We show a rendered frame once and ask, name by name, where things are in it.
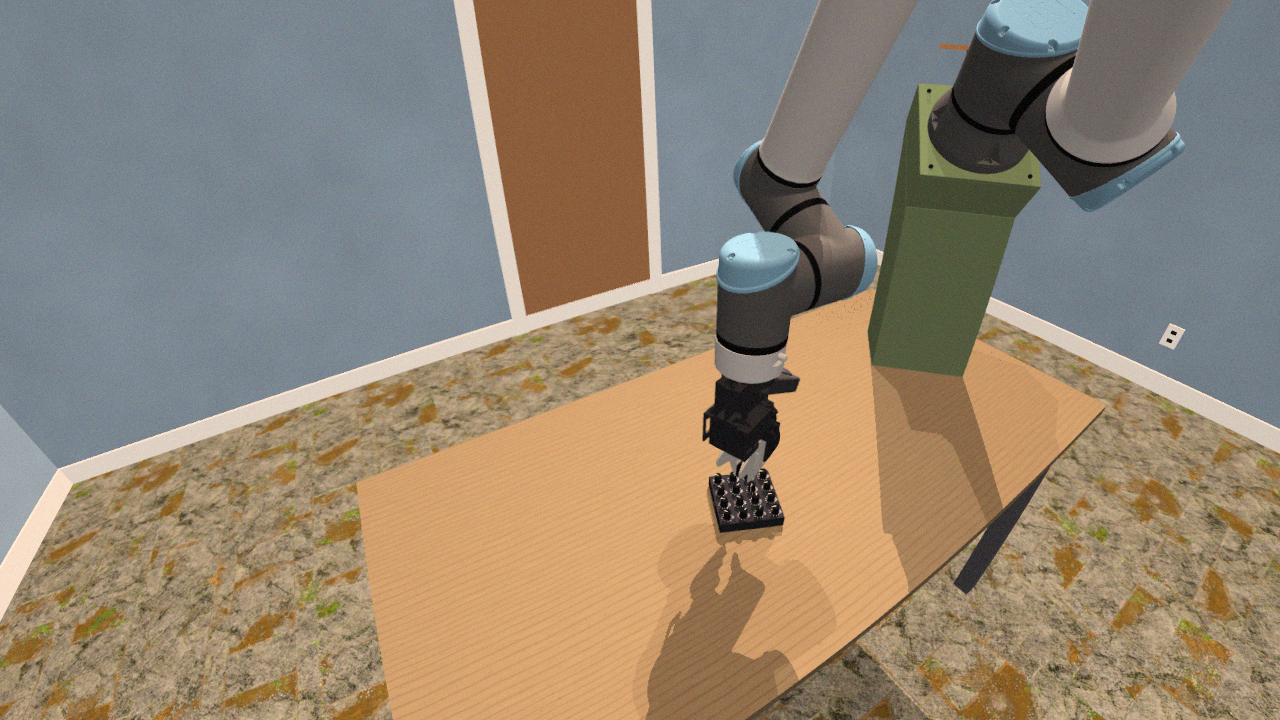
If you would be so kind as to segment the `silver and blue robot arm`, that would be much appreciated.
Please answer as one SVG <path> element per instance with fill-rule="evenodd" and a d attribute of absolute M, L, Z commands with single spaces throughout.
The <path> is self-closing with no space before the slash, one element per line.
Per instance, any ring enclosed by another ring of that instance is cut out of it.
<path fill-rule="evenodd" d="M 932 108 L 931 143 L 979 174 L 1030 150 L 1082 210 L 1103 208 L 1184 151 L 1175 90 L 1233 1 L 993 0 Z M 733 168 L 765 232 L 721 249 L 714 364 L 731 380 L 774 379 L 762 395 L 797 389 L 791 316 L 876 278 L 870 236 L 844 227 L 817 184 L 916 3 L 820 0 L 765 138 Z"/>

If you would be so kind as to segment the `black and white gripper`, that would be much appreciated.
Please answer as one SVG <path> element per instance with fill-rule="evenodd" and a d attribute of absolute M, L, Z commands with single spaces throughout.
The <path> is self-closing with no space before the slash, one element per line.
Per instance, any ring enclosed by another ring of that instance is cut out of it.
<path fill-rule="evenodd" d="M 716 402 L 703 413 L 701 441 L 709 437 L 709 445 L 722 450 L 716 465 L 721 468 L 724 462 L 730 462 L 733 477 L 742 479 L 748 475 L 746 482 L 756 477 L 756 473 L 780 445 L 780 421 L 777 421 L 776 415 L 778 411 L 774 402 L 768 400 L 768 395 L 760 395 L 760 391 L 772 386 L 773 382 L 774 379 L 748 384 L 722 375 L 721 379 L 716 380 Z M 709 430 L 707 430 L 708 416 L 710 418 Z"/>

